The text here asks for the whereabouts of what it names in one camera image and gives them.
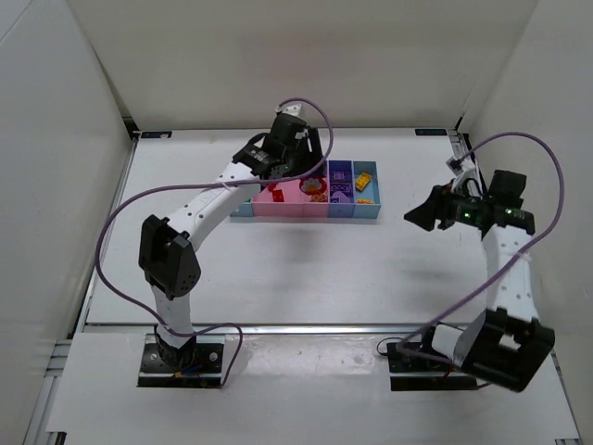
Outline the red flower lego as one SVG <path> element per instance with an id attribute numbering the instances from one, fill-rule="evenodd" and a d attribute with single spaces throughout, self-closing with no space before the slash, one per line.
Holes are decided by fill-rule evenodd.
<path id="1" fill-rule="evenodd" d="M 327 183 L 322 177 L 311 176 L 300 181 L 299 189 L 308 196 L 322 195 L 327 190 Z"/>

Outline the lavender lego piece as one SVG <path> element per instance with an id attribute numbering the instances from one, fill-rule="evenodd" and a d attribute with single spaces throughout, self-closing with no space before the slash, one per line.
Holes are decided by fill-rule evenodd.
<path id="1" fill-rule="evenodd" d="M 350 171 L 332 171 L 330 172 L 330 180 L 332 182 L 350 182 Z"/>

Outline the red curved lego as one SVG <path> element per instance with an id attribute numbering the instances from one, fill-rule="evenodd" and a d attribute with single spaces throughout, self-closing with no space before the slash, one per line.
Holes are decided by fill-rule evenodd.
<path id="1" fill-rule="evenodd" d="M 272 200 L 275 203 L 283 203 L 284 202 L 284 193 L 282 190 L 273 190 L 271 192 Z"/>

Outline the brown lego plate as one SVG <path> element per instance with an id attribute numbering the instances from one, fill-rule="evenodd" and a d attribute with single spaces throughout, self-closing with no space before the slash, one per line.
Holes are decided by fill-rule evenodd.
<path id="1" fill-rule="evenodd" d="M 310 197 L 310 202 L 316 202 L 316 203 L 323 203 L 327 201 L 327 196 L 325 194 L 316 194 L 316 195 L 312 195 Z"/>

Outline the yellow lego brick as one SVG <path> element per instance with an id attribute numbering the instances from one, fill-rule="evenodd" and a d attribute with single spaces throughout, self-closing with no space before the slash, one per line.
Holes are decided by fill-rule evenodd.
<path id="1" fill-rule="evenodd" d="M 355 188 L 357 191 L 362 192 L 366 186 L 371 182 L 372 176 L 367 172 L 361 173 L 356 181 L 355 181 Z"/>

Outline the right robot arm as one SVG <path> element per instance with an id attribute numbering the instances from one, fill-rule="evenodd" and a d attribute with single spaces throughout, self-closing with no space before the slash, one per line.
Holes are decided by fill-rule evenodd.
<path id="1" fill-rule="evenodd" d="M 486 254 L 486 306 L 467 327 L 436 323 L 421 346 L 401 354 L 445 362 L 467 375 L 513 392 L 523 391 L 555 344 L 555 333 L 539 320 L 525 246 L 536 232 L 534 215 L 523 210 L 523 174 L 495 171 L 480 197 L 465 185 L 436 185 L 429 197 L 404 219 L 425 231 L 454 223 L 476 228 Z"/>

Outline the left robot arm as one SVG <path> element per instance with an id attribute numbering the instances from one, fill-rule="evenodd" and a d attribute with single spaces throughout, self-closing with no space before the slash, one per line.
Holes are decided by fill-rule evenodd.
<path id="1" fill-rule="evenodd" d="M 160 317 L 158 344 L 186 353 L 194 343 L 189 293 L 201 275 L 196 253 L 207 236 L 242 203 L 255 197 L 261 180 L 296 177 L 322 158 L 316 129 L 302 118 L 300 104 L 277 111 L 270 130 L 252 137 L 216 179 L 220 188 L 200 191 L 165 218 L 151 215 L 141 229 L 139 266 Z M 256 181 L 233 185 L 233 181 Z"/>

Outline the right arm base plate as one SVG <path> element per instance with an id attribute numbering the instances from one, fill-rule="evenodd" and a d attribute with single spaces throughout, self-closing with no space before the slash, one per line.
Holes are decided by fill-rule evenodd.
<path id="1" fill-rule="evenodd" d="M 392 392 L 462 391 L 478 388 L 474 377 L 442 362 L 406 356 L 397 351 L 399 337 L 386 337 L 376 345 L 377 354 L 387 359 Z"/>

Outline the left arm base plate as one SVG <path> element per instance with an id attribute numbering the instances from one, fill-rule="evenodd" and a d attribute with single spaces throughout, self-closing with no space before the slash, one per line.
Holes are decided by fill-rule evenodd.
<path id="1" fill-rule="evenodd" d="M 139 388 L 219 388 L 224 340 L 190 339 L 180 350 L 162 347 L 147 336 L 136 386 Z"/>

